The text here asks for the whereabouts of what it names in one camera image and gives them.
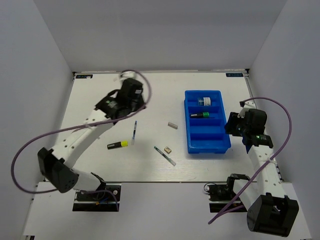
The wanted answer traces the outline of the blue refill pen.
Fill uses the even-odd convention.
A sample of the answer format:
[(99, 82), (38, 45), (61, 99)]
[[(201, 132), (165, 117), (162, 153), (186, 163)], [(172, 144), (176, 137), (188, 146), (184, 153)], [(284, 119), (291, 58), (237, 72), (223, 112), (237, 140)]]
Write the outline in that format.
[(132, 138), (131, 138), (131, 145), (134, 145), (134, 144), (135, 144), (136, 131), (137, 131), (137, 123), (138, 123), (138, 121), (136, 120), (136, 121), (134, 122), (133, 134), (132, 134)]

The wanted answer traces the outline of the yellow cap black highlighter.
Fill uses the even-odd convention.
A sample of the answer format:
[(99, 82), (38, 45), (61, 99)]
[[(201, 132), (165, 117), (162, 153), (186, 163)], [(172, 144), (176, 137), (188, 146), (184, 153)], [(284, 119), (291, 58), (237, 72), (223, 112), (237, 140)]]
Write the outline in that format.
[(118, 141), (118, 142), (114, 142), (114, 143), (108, 144), (107, 145), (107, 149), (108, 150), (113, 150), (113, 149), (127, 147), (128, 145), (129, 144), (128, 144), (128, 142), (126, 140), (125, 141)]

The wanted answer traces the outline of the green cap black highlighter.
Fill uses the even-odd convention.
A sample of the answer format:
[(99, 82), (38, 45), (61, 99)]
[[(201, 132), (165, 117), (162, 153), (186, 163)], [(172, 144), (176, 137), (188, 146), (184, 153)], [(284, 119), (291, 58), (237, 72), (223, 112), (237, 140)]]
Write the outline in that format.
[(192, 119), (195, 119), (195, 118), (209, 118), (210, 117), (210, 113), (209, 112), (193, 113), (193, 114), (190, 114), (189, 117), (192, 118)]

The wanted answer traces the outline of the grey eraser bar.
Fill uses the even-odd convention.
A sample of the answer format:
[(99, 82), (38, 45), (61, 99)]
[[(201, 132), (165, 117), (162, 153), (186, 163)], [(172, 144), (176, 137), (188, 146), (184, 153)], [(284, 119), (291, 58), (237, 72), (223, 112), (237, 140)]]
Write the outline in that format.
[(173, 129), (175, 129), (175, 130), (178, 129), (178, 126), (177, 126), (176, 124), (172, 123), (172, 122), (168, 122), (167, 125), (168, 125), (169, 127), (173, 128)]

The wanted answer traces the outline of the small tan eraser block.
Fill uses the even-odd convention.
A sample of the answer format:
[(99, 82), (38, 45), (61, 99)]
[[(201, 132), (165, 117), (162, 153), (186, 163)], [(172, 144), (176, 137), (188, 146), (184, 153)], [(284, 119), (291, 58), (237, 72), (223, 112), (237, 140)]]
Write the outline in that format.
[(165, 147), (164, 148), (164, 151), (167, 153), (167, 154), (170, 154), (172, 152), (172, 150), (169, 148), (169, 147)]

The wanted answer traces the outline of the green refill pen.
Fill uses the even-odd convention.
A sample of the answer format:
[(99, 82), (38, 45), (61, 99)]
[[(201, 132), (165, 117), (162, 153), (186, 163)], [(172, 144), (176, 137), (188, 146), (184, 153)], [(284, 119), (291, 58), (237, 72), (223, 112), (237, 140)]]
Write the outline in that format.
[(174, 167), (176, 166), (176, 163), (169, 158), (167, 155), (165, 155), (159, 148), (157, 148), (156, 146), (153, 147), (160, 155), (162, 155), (171, 165), (173, 165)]

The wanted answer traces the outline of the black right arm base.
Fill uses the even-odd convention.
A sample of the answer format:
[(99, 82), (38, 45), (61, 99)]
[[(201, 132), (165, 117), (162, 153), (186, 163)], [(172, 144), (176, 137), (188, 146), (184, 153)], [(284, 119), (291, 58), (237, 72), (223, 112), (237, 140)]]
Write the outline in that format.
[(226, 183), (209, 182), (203, 186), (203, 190), (209, 196), (211, 202), (229, 201), (236, 195), (233, 191), (236, 180), (249, 181), (250, 178), (245, 174), (232, 173), (227, 178)]

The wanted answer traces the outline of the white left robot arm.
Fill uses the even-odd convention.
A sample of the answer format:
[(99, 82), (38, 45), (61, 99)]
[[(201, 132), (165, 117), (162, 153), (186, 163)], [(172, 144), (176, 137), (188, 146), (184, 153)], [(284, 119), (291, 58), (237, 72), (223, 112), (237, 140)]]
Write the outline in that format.
[(37, 153), (41, 174), (60, 192), (71, 189), (88, 192), (94, 199), (105, 196), (106, 183), (97, 174), (74, 168), (78, 158), (104, 132), (111, 129), (119, 119), (144, 107), (143, 84), (127, 78), (120, 89), (102, 98), (84, 121), (84, 127), (73, 131), (62, 142)]

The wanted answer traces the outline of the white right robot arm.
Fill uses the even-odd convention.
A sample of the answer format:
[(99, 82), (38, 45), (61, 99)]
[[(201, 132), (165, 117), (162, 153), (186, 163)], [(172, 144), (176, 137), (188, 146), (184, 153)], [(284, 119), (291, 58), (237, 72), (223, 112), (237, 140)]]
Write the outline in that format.
[(224, 126), (225, 132), (241, 137), (255, 171), (252, 177), (234, 174), (225, 188), (226, 195), (240, 199), (247, 210), (246, 222), (252, 232), (288, 237), (299, 212), (298, 202), (290, 199), (271, 157), (273, 142), (265, 134), (267, 114), (258, 109), (245, 108), (231, 112)]

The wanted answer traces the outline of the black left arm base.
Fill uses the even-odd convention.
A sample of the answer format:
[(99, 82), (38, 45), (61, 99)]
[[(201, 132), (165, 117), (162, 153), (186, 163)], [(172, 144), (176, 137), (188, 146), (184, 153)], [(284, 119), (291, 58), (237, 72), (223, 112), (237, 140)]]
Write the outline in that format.
[(73, 212), (118, 212), (116, 201), (109, 192), (81, 193), (74, 197)]

